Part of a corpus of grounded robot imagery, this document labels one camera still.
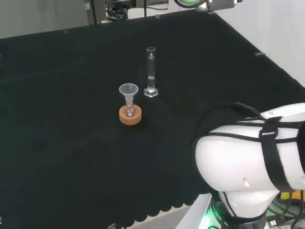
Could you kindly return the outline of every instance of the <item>glass cylinder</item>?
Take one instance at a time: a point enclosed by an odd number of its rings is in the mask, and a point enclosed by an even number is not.
[[[148,97],[154,97],[158,95],[158,89],[155,88],[156,48],[148,47],[146,51],[147,51],[147,88],[144,89],[144,95]]]

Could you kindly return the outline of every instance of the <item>liquid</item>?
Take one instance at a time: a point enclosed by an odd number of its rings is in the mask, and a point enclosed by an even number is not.
[[[148,92],[154,92],[154,76],[148,76]]]

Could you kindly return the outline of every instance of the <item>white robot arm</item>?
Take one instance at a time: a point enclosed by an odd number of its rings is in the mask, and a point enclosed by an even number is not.
[[[243,0],[174,0],[177,5],[183,8],[196,8],[196,11],[207,12],[234,8],[237,3]]]
[[[196,145],[200,174],[219,192],[233,217],[263,216],[279,190],[305,189],[305,104],[279,107],[261,115],[267,120],[245,119],[219,127]],[[266,128],[271,120],[276,120],[271,123],[274,130]],[[221,227],[216,220],[214,225]]]

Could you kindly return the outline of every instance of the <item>black tablecloth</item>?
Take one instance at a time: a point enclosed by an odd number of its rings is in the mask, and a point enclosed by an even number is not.
[[[147,85],[146,48],[157,50]],[[190,150],[213,105],[259,111],[305,90],[217,15],[193,10],[0,40],[2,229],[127,226],[206,193]],[[120,123],[123,83],[142,121]],[[227,111],[203,128],[236,119]]]

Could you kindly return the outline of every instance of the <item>hexagonal base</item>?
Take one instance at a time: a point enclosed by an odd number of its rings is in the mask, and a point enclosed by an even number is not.
[[[145,89],[144,89],[144,95],[146,95],[146,96],[148,96],[148,97],[154,97],[154,96],[156,96],[156,95],[158,95],[158,94],[159,94],[159,92],[158,92],[158,89],[157,89],[157,88],[155,88],[153,92],[149,92],[149,91],[148,91],[148,88],[145,88]]]

